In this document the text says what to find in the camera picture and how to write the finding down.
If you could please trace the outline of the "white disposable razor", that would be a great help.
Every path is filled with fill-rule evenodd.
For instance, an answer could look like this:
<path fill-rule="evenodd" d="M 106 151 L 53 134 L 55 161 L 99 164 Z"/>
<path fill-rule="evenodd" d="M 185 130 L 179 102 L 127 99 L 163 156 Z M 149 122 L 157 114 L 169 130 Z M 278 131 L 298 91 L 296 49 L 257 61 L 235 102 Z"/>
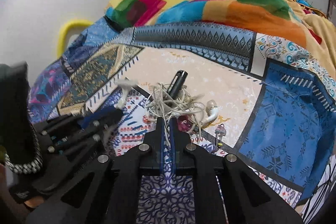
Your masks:
<path fill-rule="evenodd" d="M 117 85 L 118 88 L 121 89 L 121 97 L 115 104 L 115 108 L 121 110 L 126 105 L 129 92 L 132 90 L 132 88 L 138 85 L 138 81 L 124 79 L 124 80 L 117 80 L 115 84 Z"/>

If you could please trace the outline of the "black pen with clip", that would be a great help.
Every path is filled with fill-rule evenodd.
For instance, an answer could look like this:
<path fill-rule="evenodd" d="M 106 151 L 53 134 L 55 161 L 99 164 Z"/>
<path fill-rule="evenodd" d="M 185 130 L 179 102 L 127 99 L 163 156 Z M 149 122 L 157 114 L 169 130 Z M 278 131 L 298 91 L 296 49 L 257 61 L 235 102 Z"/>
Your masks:
<path fill-rule="evenodd" d="M 178 70 L 175 76 L 173 77 L 172 82 L 170 83 L 167 93 L 168 95 L 175 100 L 183 88 L 185 80 L 187 79 L 188 73 L 183 70 Z"/>

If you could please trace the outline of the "patchwork patterned bedsheet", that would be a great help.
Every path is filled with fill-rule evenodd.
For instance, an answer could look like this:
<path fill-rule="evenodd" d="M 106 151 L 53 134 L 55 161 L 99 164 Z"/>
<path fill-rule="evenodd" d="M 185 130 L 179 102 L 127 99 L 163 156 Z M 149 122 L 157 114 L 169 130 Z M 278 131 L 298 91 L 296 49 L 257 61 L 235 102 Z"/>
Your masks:
<path fill-rule="evenodd" d="M 122 156 L 165 122 L 163 174 L 145 176 L 137 223 L 194 223 L 192 180 L 171 170 L 169 121 L 209 153 L 234 153 L 311 221 L 335 188 L 335 79 L 305 48 L 214 23 L 170 23 L 115 31 L 105 19 L 83 31 L 52 68 L 70 80 L 56 110 L 87 114 L 115 106 L 117 80 L 137 80 L 106 139 Z M 167 89 L 188 73 L 173 100 Z"/>

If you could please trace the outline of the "yellow foam tube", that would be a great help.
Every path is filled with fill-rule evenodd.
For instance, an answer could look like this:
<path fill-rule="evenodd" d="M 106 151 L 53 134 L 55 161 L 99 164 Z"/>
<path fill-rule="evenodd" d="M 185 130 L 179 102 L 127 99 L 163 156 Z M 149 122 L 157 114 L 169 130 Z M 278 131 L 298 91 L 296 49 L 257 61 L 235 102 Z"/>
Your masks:
<path fill-rule="evenodd" d="M 59 30 L 58 42 L 56 47 L 56 56 L 59 58 L 67 49 L 68 40 L 75 31 L 85 30 L 93 24 L 92 21 L 86 19 L 71 19 L 64 23 Z"/>

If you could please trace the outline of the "colourful block blanket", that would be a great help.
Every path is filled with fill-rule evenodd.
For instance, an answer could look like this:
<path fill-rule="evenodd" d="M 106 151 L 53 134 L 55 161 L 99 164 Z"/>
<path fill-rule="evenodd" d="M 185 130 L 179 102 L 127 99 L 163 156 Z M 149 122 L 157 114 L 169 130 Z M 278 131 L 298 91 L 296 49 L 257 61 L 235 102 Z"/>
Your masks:
<path fill-rule="evenodd" d="M 279 36 L 335 75 L 335 25 L 303 0 L 110 0 L 105 14 L 123 28 L 210 22 Z"/>

